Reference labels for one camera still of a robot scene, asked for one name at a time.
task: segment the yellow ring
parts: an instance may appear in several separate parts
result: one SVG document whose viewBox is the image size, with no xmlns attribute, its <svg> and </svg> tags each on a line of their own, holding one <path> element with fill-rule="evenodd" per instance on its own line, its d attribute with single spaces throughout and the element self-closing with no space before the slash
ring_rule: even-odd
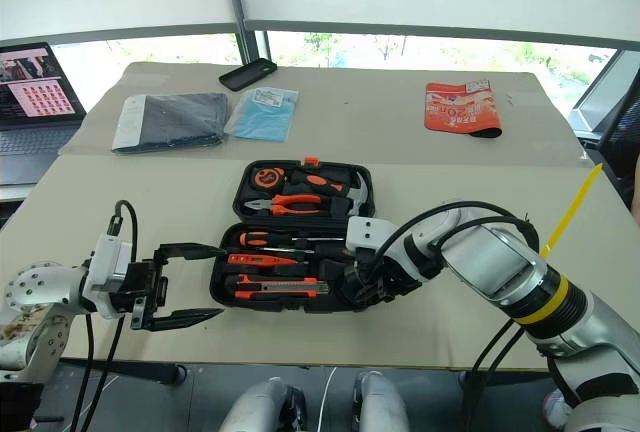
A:
<svg viewBox="0 0 640 432">
<path fill-rule="evenodd" d="M 560 304 L 567 296 L 568 291 L 569 281 L 564 275 L 562 275 L 560 277 L 560 285 L 558 285 L 558 290 L 556 290 L 556 293 L 553 294 L 551 299 L 549 299 L 549 302 L 544 304 L 533 314 L 527 315 L 526 317 L 520 317 L 518 319 L 514 318 L 513 320 L 521 325 L 527 325 L 535 324 L 536 322 L 540 322 L 541 320 L 546 319 L 551 314 L 553 314 L 558 307 L 560 307 Z"/>
</svg>

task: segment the laptop screen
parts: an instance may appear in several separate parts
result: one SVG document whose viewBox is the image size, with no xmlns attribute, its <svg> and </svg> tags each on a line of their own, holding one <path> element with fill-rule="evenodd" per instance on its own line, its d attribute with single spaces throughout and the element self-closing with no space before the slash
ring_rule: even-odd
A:
<svg viewBox="0 0 640 432">
<path fill-rule="evenodd" d="M 0 126 L 65 122 L 84 116 L 48 44 L 0 47 Z"/>
</svg>

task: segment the toolbox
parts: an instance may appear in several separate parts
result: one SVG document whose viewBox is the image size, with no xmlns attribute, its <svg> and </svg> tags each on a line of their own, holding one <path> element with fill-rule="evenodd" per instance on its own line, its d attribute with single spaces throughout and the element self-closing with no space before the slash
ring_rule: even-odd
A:
<svg viewBox="0 0 640 432">
<path fill-rule="evenodd" d="M 358 310 L 341 295 L 353 257 L 352 215 L 375 212 L 371 174 L 316 158 L 249 164 L 233 201 L 241 222 L 224 233 L 209 290 L 219 303 L 278 312 Z"/>
</svg>

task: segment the tree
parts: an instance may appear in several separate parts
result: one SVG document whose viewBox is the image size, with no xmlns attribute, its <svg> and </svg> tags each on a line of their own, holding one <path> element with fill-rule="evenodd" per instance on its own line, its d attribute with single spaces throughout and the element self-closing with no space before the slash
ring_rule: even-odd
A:
<svg viewBox="0 0 640 432">
<path fill-rule="evenodd" d="M 396 35 L 374 35 L 373 41 L 386 62 L 389 56 L 395 52 L 402 44 L 402 39 Z"/>
<path fill-rule="evenodd" d="M 308 32 L 304 36 L 305 44 L 311 45 L 316 54 L 322 54 L 327 60 L 327 67 L 331 66 L 331 56 L 333 49 L 338 43 L 335 34 L 326 32 Z"/>
</svg>

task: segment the plastic bag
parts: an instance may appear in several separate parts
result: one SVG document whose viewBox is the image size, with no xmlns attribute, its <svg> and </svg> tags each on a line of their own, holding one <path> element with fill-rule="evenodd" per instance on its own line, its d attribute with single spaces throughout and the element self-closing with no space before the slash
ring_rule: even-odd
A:
<svg viewBox="0 0 640 432">
<path fill-rule="evenodd" d="M 258 87 L 242 94 L 224 128 L 227 134 L 247 139 L 284 142 L 296 109 L 295 90 Z"/>
<path fill-rule="evenodd" d="M 225 94 L 134 95 L 124 102 L 111 150 L 217 145 L 228 116 Z"/>
<path fill-rule="evenodd" d="M 427 84 L 424 126 L 432 130 L 494 138 L 502 134 L 488 80 L 462 85 Z"/>
</svg>

